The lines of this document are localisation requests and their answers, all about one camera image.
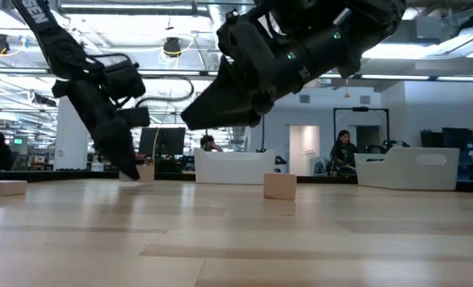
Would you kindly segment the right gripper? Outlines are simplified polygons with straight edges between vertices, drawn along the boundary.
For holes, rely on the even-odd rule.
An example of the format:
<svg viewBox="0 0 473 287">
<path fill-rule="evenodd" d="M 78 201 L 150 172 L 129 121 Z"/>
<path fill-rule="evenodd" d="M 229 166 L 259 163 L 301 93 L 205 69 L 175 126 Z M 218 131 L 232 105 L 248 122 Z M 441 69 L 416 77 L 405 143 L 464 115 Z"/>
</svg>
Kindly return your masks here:
<svg viewBox="0 0 473 287">
<path fill-rule="evenodd" d="M 218 76 L 181 113 L 190 130 L 255 126 L 274 102 L 311 78 L 305 48 L 259 22 L 268 13 L 232 11 L 217 31 L 223 52 Z"/>
</svg>

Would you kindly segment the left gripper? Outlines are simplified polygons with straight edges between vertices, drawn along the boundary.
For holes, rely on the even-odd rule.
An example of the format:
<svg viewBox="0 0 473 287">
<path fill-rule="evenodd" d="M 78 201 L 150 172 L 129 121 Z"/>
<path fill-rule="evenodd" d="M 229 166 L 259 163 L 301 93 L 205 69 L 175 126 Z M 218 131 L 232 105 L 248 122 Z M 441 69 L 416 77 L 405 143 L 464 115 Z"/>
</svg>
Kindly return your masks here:
<svg viewBox="0 0 473 287">
<path fill-rule="evenodd" d="M 112 100 L 103 86 L 104 68 L 85 71 L 72 80 L 57 80 L 53 94 L 69 98 L 86 128 L 94 132 L 97 150 L 130 179 L 138 180 L 130 129 L 150 124 L 148 110 L 125 108 L 134 97 Z"/>
</svg>

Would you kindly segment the wooden rectangular block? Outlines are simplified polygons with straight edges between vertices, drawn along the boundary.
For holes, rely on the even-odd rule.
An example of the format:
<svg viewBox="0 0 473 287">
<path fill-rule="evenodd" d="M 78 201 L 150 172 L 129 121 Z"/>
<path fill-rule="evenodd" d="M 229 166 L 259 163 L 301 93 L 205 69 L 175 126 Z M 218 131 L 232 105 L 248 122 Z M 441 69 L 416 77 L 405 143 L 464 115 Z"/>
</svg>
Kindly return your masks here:
<svg viewBox="0 0 473 287">
<path fill-rule="evenodd" d="M 21 180 L 0 180 L 0 196 L 24 195 L 28 183 Z"/>
<path fill-rule="evenodd" d="M 138 183 L 153 183 L 155 180 L 155 167 L 153 165 L 137 165 L 136 169 L 139 173 L 140 179 Z M 134 182 L 134 179 L 129 178 L 126 174 L 121 172 L 119 174 L 121 182 Z"/>
</svg>

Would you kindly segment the wooden triangular block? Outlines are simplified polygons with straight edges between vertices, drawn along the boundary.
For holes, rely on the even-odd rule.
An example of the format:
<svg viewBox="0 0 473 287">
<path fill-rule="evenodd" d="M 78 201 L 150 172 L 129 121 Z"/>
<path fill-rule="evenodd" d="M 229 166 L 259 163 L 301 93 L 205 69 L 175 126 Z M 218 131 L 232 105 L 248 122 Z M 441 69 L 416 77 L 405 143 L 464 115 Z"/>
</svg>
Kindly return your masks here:
<svg viewBox="0 0 473 287">
<path fill-rule="evenodd" d="M 294 201 L 297 194 L 297 176 L 270 173 L 264 175 L 263 197 L 265 199 Z"/>
</svg>

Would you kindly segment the white pillar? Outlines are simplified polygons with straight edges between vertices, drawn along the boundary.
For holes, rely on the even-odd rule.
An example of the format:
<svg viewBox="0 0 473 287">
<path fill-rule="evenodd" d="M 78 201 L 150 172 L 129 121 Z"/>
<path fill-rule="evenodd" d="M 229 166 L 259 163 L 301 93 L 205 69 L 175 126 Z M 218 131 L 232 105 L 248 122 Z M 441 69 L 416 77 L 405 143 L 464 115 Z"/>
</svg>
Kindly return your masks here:
<svg viewBox="0 0 473 287">
<path fill-rule="evenodd" d="M 59 99 L 54 148 L 55 170 L 87 167 L 88 131 L 67 96 Z"/>
</svg>

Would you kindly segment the black computer monitor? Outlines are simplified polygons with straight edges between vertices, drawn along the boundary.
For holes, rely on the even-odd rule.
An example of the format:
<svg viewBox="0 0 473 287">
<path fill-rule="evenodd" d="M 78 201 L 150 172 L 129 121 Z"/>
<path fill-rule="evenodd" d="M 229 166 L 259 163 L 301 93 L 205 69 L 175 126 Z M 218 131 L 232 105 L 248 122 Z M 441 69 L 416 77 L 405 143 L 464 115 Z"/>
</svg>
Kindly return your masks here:
<svg viewBox="0 0 473 287">
<path fill-rule="evenodd" d="M 182 155 L 186 128 L 142 128 L 138 153 Z"/>
</svg>

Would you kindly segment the white plastic bin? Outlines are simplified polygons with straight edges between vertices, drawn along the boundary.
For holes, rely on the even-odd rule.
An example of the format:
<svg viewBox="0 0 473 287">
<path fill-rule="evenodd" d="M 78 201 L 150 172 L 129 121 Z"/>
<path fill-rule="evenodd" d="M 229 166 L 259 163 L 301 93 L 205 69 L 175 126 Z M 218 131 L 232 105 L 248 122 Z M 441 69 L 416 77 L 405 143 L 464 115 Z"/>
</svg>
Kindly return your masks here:
<svg viewBox="0 0 473 287">
<path fill-rule="evenodd" d="M 265 152 L 218 152 L 194 150 L 195 180 L 208 184 L 262 185 L 273 173 L 275 150 Z"/>
</svg>

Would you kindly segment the pale translucent plastic bin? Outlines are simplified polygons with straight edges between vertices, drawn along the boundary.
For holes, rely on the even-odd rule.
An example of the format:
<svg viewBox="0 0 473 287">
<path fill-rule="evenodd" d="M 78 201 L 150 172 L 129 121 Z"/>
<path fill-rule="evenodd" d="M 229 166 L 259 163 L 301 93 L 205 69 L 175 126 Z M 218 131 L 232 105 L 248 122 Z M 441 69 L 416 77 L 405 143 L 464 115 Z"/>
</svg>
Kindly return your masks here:
<svg viewBox="0 0 473 287">
<path fill-rule="evenodd" d="M 356 154 L 358 184 L 406 191 L 453 191 L 459 149 L 393 147 L 385 154 Z"/>
</svg>

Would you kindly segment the black gantry frame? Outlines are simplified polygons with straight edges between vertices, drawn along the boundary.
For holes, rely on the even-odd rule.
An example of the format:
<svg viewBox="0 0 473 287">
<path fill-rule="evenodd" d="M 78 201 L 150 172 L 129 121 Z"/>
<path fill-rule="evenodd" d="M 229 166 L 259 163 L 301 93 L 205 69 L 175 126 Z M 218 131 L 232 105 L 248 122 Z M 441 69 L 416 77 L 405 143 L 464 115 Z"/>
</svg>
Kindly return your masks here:
<svg viewBox="0 0 473 287">
<path fill-rule="evenodd" d="M 337 141 L 340 130 L 347 130 L 360 152 L 384 153 L 382 143 L 391 139 L 388 108 L 333 108 L 332 119 L 333 142 Z"/>
</svg>

